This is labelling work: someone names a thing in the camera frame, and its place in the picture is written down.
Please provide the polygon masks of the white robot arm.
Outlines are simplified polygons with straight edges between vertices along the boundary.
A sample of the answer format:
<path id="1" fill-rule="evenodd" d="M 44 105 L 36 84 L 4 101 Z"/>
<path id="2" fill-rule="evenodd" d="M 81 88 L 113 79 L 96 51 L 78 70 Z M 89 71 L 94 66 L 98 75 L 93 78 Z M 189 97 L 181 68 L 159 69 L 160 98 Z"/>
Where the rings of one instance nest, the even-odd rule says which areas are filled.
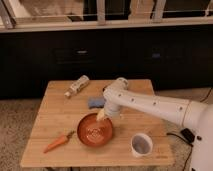
<path id="1" fill-rule="evenodd" d="M 128 107 L 189 128 L 195 132 L 190 171 L 213 169 L 213 104 L 140 94 L 129 91 L 128 87 L 123 77 L 105 87 L 105 104 L 97 120 L 119 115 L 122 107 Z"/>

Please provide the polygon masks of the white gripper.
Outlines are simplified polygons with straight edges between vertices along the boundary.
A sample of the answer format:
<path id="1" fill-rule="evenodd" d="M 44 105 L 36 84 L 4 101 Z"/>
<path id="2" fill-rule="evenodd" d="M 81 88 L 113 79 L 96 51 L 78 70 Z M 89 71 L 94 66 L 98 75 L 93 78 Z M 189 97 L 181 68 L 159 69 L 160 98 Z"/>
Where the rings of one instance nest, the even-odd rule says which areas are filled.
<path id="1" fill-rule="evenodd" d="M 119 115 L 121 112 L 121 106 L 112 102 L 107 101 L 104 105 L 104 110 L 101 109 L 97 116 L 96 116 L 96 120 L 97 121 L 102 121 L 104 119 L 107 118 L 107 116 L 109 117 L 114 117 Z"/>

